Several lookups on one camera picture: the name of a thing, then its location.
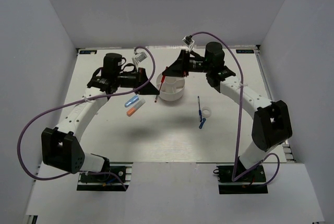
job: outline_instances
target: wall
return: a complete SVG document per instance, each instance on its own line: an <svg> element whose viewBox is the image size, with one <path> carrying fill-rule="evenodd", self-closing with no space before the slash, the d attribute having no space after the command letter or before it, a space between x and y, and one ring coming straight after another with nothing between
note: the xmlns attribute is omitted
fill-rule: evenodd
<svg viewBox="0 0 334 224"><path fill-rule="evenodd" d="M0 222L21 223L33 180L19 165L16 143L24 125L64 100L76 51L49 0L0 0ZM28 130L23 158L32 172L41 162L40 134L59 113Z"/></svg>
<svg viewBox="0 0 334 224"><path fill-rule="evenodd" d="M284 0L50 0L75 46L182 45L205 30L260 44ZM207 39L198 37L197 44Z"/></svg>
<svg viewBox="0 0 334 224"><path fill-rule="evenodd" d="M333 0L285 0L261 46L274 98L289 105L292 151L305 163L330 223L334 223L333 18Z"/></svg>

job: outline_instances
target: black label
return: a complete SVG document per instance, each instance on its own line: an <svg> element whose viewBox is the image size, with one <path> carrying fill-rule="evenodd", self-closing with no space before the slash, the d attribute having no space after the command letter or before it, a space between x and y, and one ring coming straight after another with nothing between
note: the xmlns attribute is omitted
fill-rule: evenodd
<svg viewBox="0 0 334 224"><path fill-rule="evenodd" d="M252 49L238 49L238 50L236 50L236 53L254 53L254 50L252 50Z"/></svg>
<svg viewBox="0 0 334 224"><path fill-rule="evenodd" d="M98 50L80 50L79 54L96 54Z"/></svg>

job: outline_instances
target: white bowl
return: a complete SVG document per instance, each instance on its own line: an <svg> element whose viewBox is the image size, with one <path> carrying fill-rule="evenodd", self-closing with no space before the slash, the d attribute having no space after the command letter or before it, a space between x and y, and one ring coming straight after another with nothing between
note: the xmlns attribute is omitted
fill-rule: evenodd
<svg viewBox="0 0 334 224"><path fill-rule="evenodd" d="M159 74L156 80L156 86L161 86L162 74ZM182 97L184 93L185 80L179 77L165 77L162 83L159 97L166 101L175 101Z"/></svg>

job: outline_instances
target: red pen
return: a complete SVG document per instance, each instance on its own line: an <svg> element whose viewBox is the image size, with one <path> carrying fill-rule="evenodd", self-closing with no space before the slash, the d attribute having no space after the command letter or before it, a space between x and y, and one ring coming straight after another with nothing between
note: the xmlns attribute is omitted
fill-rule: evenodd
<svg viewBox="0 0 334 224"><path fill-rule="evenodd" d="M166 76L163 76L163 75L162 75L162 78L161 78L161 85L160 85L160 87L159 87L159 92L160 92L160 90L161 90L162 83L165 81L165 77L166 77ZM158 97L159 97L159 95L156 96L156 99L154 100L155 103L157 102Z"/></svg>

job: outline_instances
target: white tape roll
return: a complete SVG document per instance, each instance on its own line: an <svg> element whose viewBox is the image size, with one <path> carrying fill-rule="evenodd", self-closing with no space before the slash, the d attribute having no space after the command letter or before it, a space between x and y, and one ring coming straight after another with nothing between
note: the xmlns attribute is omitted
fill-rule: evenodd
<svg viewBox="0 0 334 224"><path fill-rule="evenodd" d="M211 108L209 108L209 107L202 107L201 111L202 111L203 118L208 118L208 117L211 116L211 113L212 113L211 112Z"/></svg>

